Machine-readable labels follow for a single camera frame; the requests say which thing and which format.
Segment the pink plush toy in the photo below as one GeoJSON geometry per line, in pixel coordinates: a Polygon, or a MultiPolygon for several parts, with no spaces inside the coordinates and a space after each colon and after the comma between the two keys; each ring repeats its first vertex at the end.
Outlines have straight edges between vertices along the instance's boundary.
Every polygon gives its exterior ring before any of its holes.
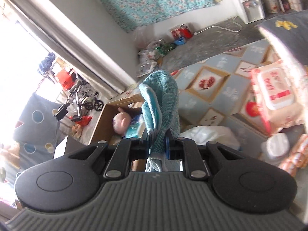
{"type": "Polygon", "coordinates": [[[118,113],[113,117],[113,129],[114,132],[121,137],[123,137],[126,133],[128,126],[131,123],[131,116],[127,112],[125,112],[121,107],[117,108],[118,113]]]}

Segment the teal towel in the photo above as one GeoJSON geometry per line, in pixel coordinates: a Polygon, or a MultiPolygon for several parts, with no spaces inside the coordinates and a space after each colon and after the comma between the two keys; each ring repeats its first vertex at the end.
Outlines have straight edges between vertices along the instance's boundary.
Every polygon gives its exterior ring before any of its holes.
{"type": "Polygon", "coordinates": [[[181,162],[166,158],[165,134],[180,136],[178,116],[178,87],[174,78],[164,70],[150,74],[139,86],[144,103],[141,107],[147,134],[151,137],[147,172],[179,171],[181,162]]]}

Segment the pink wet wipes pack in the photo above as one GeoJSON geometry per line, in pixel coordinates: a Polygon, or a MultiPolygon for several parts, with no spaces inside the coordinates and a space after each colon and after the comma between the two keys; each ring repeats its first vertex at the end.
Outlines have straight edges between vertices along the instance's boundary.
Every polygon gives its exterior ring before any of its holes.
{"type": "Polygon", "coordinates": [[[281,60],[250,72],[257,109],[267,134],[304,123],[304,105],[281,60]]]}

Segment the white plastic shopping bag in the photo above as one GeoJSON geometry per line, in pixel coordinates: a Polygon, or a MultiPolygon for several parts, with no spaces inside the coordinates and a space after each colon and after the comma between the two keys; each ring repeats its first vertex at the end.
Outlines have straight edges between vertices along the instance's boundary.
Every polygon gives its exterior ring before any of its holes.
{"type": "Polygon", "coordinates": [[[235,134],[224,126],[197,126],[182,132],[180,137],[192,139],[204,146],[208,141],[215,141],[237,151],[241,146],[235,134]]]}

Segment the blue white wipes pack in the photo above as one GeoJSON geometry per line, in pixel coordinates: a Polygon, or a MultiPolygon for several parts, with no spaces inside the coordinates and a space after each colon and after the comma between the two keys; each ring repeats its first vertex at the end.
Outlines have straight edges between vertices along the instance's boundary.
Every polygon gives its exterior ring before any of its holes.
{"type": "Polygon", "coordinates": [[[141,138],[146,129],[143,114],[136,115],[128,126],[125,137],[126,138],[141,138]]]}

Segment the patterned floor mat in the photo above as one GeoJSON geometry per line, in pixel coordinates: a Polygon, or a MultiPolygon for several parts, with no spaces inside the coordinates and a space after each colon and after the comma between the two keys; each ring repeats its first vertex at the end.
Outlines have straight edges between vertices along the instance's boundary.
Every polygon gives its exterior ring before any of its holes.
{"type": "Polygon", "coordinates": [[[265,135],[249,73],[277,59],[273,47],[262,39],[172,72],[180,120],[185,125],[223,125],[233,117],[265,135]]]}

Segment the blue patterned cushion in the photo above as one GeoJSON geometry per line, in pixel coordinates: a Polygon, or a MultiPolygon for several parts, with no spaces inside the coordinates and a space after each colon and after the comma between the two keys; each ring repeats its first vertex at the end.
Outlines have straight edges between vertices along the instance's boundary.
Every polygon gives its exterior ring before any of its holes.
{"type": "Polygon", "coordinates": [[[61,105],[33,93],[19,117],[13,139],[19,143],[20,169],[23,171],[54,157],[59,121],[53,110],[61,105]]]}

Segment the clear plastic trash bag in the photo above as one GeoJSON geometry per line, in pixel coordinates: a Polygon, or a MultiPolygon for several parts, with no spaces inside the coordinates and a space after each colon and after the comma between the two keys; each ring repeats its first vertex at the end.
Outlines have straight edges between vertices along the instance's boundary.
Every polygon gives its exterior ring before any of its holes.
{"type": "Polygon", "coordinates": [[[137,65],[136,77],[140,78],[151,73],[156,68],[157,60],[161,57],[157,41],[150,42],[145,49],[139,51],[139,64],[137,65]]]}

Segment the green bottles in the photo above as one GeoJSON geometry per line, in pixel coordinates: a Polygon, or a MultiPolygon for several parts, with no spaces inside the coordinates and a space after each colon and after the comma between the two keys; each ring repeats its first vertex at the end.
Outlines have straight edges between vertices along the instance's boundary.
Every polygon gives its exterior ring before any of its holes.
{"type": "Polygon", "coordinates": [[[174,50],[176,48],[175,43],[167,43],[164,39],[159,39],[155,49],[158,51],[160,56],[164,57],[166,56],[171,50],[174,50]]]}

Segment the blue bowl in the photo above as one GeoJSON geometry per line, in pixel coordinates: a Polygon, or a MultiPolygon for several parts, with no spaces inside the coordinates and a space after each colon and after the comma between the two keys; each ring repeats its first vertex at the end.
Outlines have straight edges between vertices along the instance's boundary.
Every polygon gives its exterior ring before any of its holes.
{"type": "Polygon", "coordinates": [[[179,45],[184,45],[186,43],[186,39],[184,37],[178,38],[177,40],[174,41],[174,44],[179,46],[179,45]]]}

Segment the red plastic bag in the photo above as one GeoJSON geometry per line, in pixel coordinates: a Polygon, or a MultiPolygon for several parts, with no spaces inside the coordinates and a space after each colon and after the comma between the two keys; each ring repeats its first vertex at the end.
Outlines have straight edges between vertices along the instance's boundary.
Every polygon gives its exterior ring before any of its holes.
{"type": "Polygon", "coordinates": [[[76,81],[76,73],[73,69],[69,71],[62,69],[55,77],[65,91],[70,90],[76,81]]]}

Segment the white water dispenser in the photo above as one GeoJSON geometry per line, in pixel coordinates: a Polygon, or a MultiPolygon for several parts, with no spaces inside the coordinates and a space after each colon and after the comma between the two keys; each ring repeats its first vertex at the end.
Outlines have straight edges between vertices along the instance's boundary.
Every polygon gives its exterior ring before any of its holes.
{"type": "Polygon", "coordinates": [[[245,24],[265,19],[261,0],[233,0],[238,16],[245,24]]]}

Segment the dark grey yellow quilt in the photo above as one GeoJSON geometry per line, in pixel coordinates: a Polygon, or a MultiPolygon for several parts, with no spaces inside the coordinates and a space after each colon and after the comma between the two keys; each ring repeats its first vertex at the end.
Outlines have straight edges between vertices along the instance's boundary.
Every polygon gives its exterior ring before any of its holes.
{"type": "Polygon", "coordinates": [[[274,48],[286,72],[293,78],[307,78],[307,10],[267,19],[259,32],[274,48]]]}

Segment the grey curtain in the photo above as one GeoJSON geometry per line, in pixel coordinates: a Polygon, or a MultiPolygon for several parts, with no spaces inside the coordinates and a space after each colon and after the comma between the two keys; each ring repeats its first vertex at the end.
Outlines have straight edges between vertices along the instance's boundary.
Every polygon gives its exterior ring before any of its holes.
{"type": "Polygon", "coordinates": [[[107,98],[133,85],[137,50],[99,0],[8,0],[26,25],[107,98]]]}

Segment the red packages by wall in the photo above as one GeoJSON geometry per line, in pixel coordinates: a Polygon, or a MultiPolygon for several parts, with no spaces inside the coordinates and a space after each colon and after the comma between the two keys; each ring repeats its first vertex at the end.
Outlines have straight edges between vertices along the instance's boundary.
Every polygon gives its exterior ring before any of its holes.
{"type": "Polygon", "coordinates": [[[169,31],[175,40],[180,38],[190,39],[194,35],[187,24],[173,27],[169,31]]]}

